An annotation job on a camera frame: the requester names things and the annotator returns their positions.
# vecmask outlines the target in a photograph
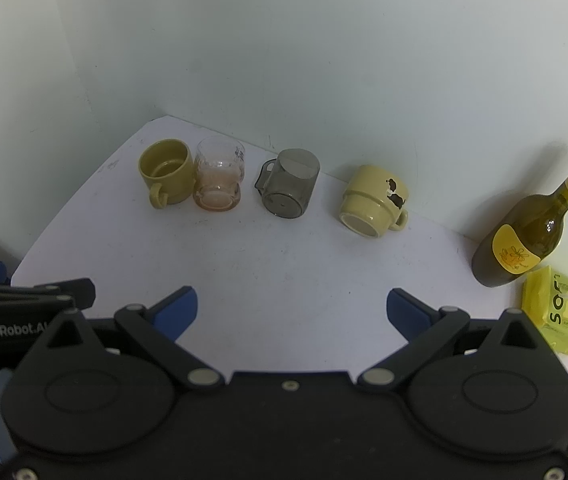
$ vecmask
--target yellow mug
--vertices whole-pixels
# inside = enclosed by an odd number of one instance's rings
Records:
[[[369,238],[388,229],[401,231],[408,222],[403,208],[408,188],[393,173],[377,166],[360,166],[344,191],[339,220],[347,228]]]
[[[181,140],[163,139],[148,146],[138,166],[156,209],[181,202],[193,192],[193,158],[189,147]]]

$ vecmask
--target olive green mug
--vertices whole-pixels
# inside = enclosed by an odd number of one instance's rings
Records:
[[[193,158],[181,140],[163,139],[150,145],[139,158],[138,166],[155,209],[182,202],[193,192]]]

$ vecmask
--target black dog illustration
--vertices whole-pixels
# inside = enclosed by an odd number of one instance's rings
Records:
[[[393,202],[398,209],[401,209],[404,203],[406,202],[406,200],[404,200],[401,196],[395,193],[395,190],[397,189],[397,183],[392,178],[389,178],[387,180],[387,183],[388,183],[388,191],[386,191],[386,197],[388,198],[388,200]]]

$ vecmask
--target white wall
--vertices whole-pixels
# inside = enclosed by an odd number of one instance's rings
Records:
[[[14,268],[111,152],[55,0],[0,0],[0,259]]]
[[[475,238],[568,174],[568,0],[57,0],[101,136],[52,3],[0,0],[13,254],[164,113],[310,149],[341,178],[383,165],[410,208]],[[568,226],[556,259],[568,270]]]
[[[568,0],[58,0],[99,123],[168,113],[348,178],[481,237],[568,174]],[[568,225],[558,259],[568,270]]]

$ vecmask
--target tabletop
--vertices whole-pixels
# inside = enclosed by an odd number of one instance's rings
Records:
[[[302,217],[273,216],[253,186],[275,155],[256,146],[245,145],[241,201],[231,211],[208,212],[191,198],[152,208],[137,170],[143,150],[174,137],[194,153],[211,135],[173,117],[147,123],[62,208],[12,284],[90,277],[97,298],[87,317],[151,306],[191,285],[199,312],[178,342],[227,378],[234,370],[358,375],[405,344],[385,314],[394,287],[474,317],[519,305],[519,285],[475,281],[472,241],[414,212],[404,231],[380,239],[346,229],[336,216],[346,183],[326,174]]]

